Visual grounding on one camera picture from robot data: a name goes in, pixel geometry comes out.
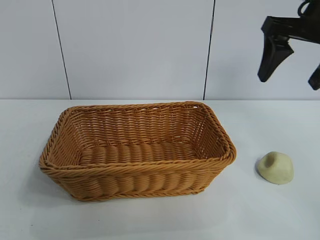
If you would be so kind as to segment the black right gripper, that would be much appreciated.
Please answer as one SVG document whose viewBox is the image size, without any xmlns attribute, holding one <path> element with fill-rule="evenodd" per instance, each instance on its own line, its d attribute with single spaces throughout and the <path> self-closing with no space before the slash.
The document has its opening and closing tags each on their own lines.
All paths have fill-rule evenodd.
<svg viewBox="0 0 320 240">
<path fill-rule="evenodd" d="M 261 63 L 257 72 L 261 82 L 265 83 L 277 67 L 294 53 L 289 39 L 320 41 L 320 7 L 310 9 L 308 6 L 303 13 L 300 10 L 298 12 L 300 17 L 266 17 L 261 30 L 267 37 L 264 38 Z M 320 64 L 310 76 L 308 84 L 314 91 L 320 89 Z"/>
</svg>

